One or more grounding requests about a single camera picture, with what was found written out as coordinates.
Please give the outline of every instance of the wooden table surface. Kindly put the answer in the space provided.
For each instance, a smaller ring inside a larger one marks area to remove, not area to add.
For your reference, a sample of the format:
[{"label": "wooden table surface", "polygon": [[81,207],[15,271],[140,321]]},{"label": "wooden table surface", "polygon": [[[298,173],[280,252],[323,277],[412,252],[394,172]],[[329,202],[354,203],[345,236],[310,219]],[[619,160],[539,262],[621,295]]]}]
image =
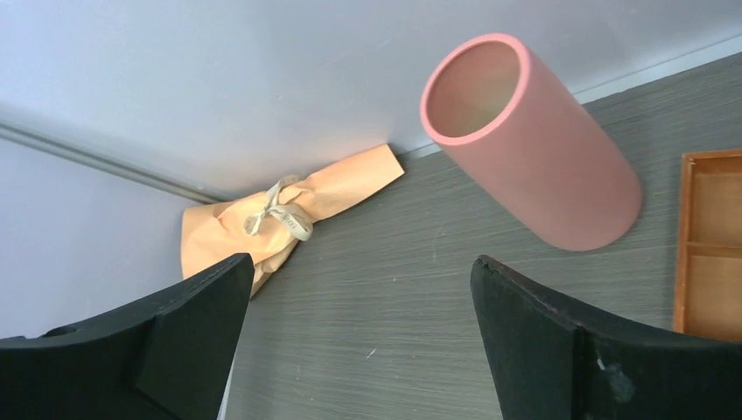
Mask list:
[{"label": "wooden table surface", "polygon": [[670,327],[681,155],[742,146],[742,56],[587,108],[644,187],[626,236],[551,248],[442,153],[407,162],[383,192],[320,222],[250,303],[227,419],[501,418],[469,290],[479,254]]}]

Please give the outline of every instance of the wooden tray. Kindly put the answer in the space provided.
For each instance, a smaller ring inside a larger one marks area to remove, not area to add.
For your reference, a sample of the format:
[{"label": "wooden tray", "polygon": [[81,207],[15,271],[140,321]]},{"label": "wooden tray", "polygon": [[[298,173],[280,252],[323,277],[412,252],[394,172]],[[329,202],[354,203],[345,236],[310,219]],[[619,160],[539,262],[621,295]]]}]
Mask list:
[{"label": "wooden tray", "polygon": [[742,149],[682,157],[673,328],[742,341]]}]

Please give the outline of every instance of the pink vase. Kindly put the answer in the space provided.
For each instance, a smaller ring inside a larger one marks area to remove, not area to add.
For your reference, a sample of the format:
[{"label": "pink vase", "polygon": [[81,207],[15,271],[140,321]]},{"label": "pink vase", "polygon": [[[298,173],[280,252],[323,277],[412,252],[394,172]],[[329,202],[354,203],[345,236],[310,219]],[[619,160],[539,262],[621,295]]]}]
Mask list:
[{"label": "pink vase", "polygon": [[420,116],[464,172],[557,248],[603,247],[639,214],[641,186],[620,150],[514,37],[484,35],[449,54]]}]

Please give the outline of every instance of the white ribbon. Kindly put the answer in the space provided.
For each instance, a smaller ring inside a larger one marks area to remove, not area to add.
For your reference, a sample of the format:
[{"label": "white ribbon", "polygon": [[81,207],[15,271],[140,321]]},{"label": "white ribbon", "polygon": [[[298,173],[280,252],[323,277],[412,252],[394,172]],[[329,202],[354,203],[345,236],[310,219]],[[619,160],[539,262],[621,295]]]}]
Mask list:
[{"label": "white ribbon", "polygon": [[300,241],[306,241],[312,236],[312,230],[314,229],[312,219],[299,205],[278,204],[278,196],[281,194],[281,190],[286,186],[296,184],[298,181],[299,177],[297,176],[283,177],[266,192],[268,204],[259,213],[255,213],[245,220],[245,232],[248,235],[257,235],[263,219],[270,214],[286,226],[289,232]]}]

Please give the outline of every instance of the white wall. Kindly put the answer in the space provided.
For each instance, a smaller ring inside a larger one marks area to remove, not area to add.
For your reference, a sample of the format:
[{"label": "white wall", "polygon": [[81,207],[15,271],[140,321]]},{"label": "white wall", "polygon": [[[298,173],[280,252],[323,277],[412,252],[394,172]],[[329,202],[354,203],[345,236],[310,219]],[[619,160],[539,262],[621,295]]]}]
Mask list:
[{"label": "white wall", "polygon": [[0,138],[0,338],[36,337],[180,281],[195,203]]},{"label": "white wall", "polygon": [[0,0],[0,118],[218,193],[429,142],[434,66],[486,32],[578,92],[742,33],[742,1]]}]

